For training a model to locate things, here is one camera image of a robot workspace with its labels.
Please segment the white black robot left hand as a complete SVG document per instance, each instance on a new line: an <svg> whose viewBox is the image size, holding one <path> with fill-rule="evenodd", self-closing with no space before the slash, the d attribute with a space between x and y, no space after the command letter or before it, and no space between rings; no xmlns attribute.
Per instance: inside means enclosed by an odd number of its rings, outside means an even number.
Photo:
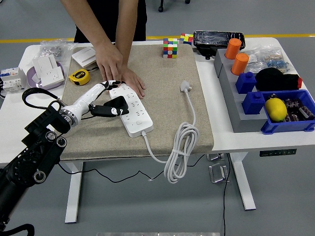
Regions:
<svg viewBox="0 0 315 236"><path fill-rule="evenodd" d="M72 105L65 106L60 110L60 114L68 117L71 123L77 125L82 118L82 115L90 112L96 117L117 117L129 113L128 104L123 96L118 96L102 106L93 105L99 96L106 90L111 90L118 87L119 81L110 80L98 83L90 90L78 98Z"/></svg>

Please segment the person's left hand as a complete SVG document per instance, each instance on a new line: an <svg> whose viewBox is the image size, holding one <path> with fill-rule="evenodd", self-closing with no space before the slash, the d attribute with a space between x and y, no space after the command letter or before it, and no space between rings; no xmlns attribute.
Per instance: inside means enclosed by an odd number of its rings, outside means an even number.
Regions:
<svg viewBox="0 0 315 236"><path fill-rule="evenodd" d="M144 98L144 91L146 89L144 82L135 72L133 72L127 66L122 67L122 82L133 89L140 99Z"/></svg>

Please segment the person's right hand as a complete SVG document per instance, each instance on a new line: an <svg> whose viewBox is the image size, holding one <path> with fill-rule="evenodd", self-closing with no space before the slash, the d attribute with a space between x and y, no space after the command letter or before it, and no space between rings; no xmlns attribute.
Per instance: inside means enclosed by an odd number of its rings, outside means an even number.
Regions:
<svg viewBox="0 0 315 236"><path fill-rule="evenodd" d="M123 56L111 42L101 41L93 45L96 62L104 81L122 81Z"/></svg>

